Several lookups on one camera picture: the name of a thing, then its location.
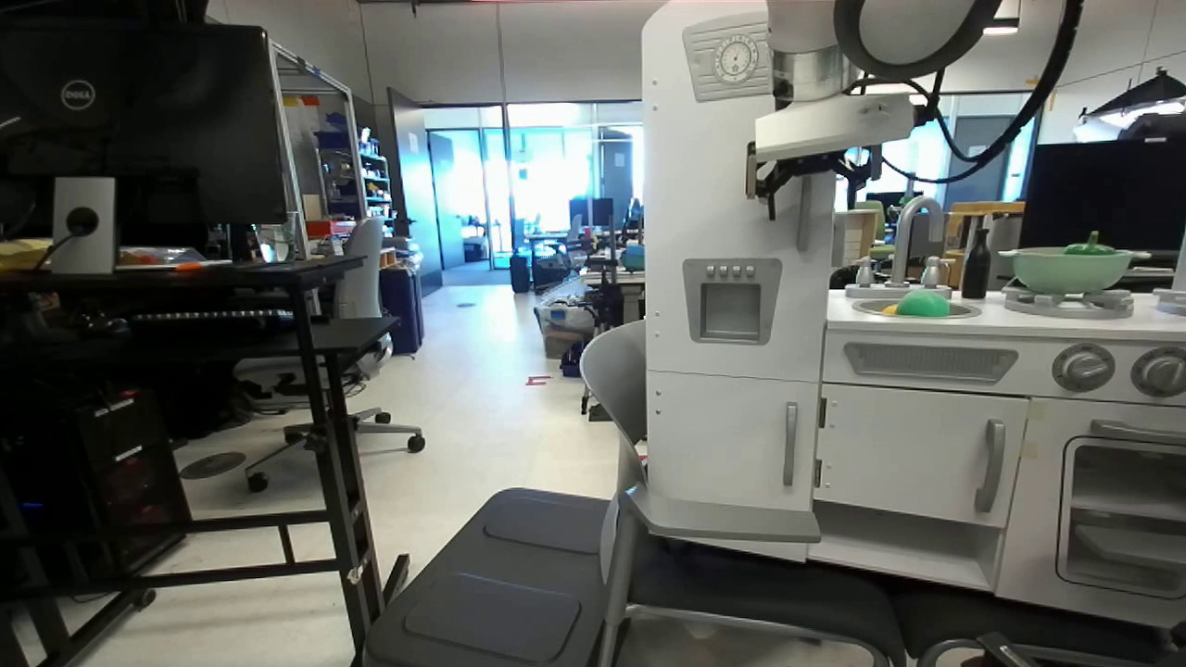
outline oven door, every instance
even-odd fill
[[[1001,596],[1166,626],[1186,617],[1186,411],[1035,401]]]

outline white toy kitchen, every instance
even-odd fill
[[[811,558],[1129,623],[1186,617],[1186,315],[951,318],[828,297]]]

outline ceiling light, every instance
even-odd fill
[[[1085,119],[1103,126],[1129,126],[1136,113],[1183,113],[1186,85],[1166,70],[1157,70],[1148,82],[1120,94],[1115,101],[1085,111]]]
[[[985,38],[1011,38],[1024,28],[1024,17],[1016,13],[996,13],[988,24],[985,24]]]

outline knob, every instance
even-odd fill
[[[1186,394],[1186,350],[1157,348],[1136,360],[1134,385],[1148,395],[1177,395]]]
[[[1069,394],[1101,387],[1106,385],[1113,375],[1115,375],[1115,360],[1106,348],[1096,348],[1096,345],[1077,345],[1059,350],[1059,360],[1051,360],[1051,376]]]

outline standing desk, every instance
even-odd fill
[[[352,442],[352,417],[344,408],[344,366],[364,355],[384,329],[384,318],[347,318],[347,321],[314,321],[310,292],[329,290],[347,265],[359,259],[307,259],[307,264],[268,264],[268,265],[193,265],[193,269],[130,269],[130,275],[0,275],[0,299],[34,297],[34,292],[60,292],[60,297],[83,297],[88,305],[119,305],[135,299],[148,292],[185,297],[204,290],[235,290],[260,292],[260,307],[289,307],[293,332],[253,332],[253,337],[135,337],[135,332],[107,332],[107,337],[77,337],[77,341],[7,341],[0,345],[0,375],[11,371],[119,371],[119,366],[166,366],[166,364],[217,364],[217,360],[243,360],[243,355],[298,355],[307,376],[307,408],[327,434],[314,446],[318,484],[327,496],[323,512],[270,512],[270,515],[235,515],[235,517],[187,517],[185,525],[158,525],[158,528],[260,528],[275,525],[284,563],[243,563],[243,565],[217,565],[217,570],[185,570],[185,575],[122,575],[119,583],[98,583],[96,589],[114,594],[81,630],[67,630],[54,606],[54,583],[44,579],[35,565],[34,547],[44,537],[28,537],[22,528],[11,484],[0,470],[0,547],[15,552],[28,583],[25,589],[0,594],[0,662],[25,662],[19,643],[11,639],[11,626],[3,606],[25,606],[35,637],[48,652],[44,662],[74,662],[81,660],[98,637],[107,637],[133,606],[151,605],[151,594],[161,585],[204,585],[204,583],[242,583],[242,579],[284,579],[284,575],[318,575],[338,570],[339,596],[347,612],[347,630],[355,639],[355,654],[366,643],[366,630],[382,612],[382,599],[402,585],[408,554],[396,558],[389,583],[382,585],[374,563],[374,537],[371,537],[371,512],[364,470]],[[329,558],[298,558],[293,552],[289,525],[327,521],[334,537]]]

